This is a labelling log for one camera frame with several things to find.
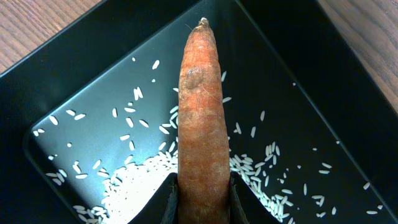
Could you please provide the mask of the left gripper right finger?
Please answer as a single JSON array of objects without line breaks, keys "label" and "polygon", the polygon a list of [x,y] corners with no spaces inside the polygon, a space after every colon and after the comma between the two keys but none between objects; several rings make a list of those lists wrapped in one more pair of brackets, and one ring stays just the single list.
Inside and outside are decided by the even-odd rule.
[{"label": "left gripper right finger", "polygon": [[237,172],[230,174],[230,224],[279,224]]}]

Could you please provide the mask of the orange carrot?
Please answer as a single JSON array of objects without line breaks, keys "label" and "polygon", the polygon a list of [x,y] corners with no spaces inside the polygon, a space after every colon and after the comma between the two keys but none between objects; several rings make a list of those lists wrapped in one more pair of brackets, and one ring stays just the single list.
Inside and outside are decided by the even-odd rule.
[{"label": "orange carrot", "polygon": [[178,221],[229,223],[221,69],[215,35],[205,17],[188,36],[178,89]]}]

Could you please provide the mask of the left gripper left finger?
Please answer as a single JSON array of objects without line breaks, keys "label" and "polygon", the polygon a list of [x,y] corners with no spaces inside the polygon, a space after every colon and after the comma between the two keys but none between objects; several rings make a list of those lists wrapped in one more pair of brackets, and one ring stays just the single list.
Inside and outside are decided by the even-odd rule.
[{"label": "left gripper left finger", "polygon": [[129,224],[178,224],[177,174],[169,174]]}]

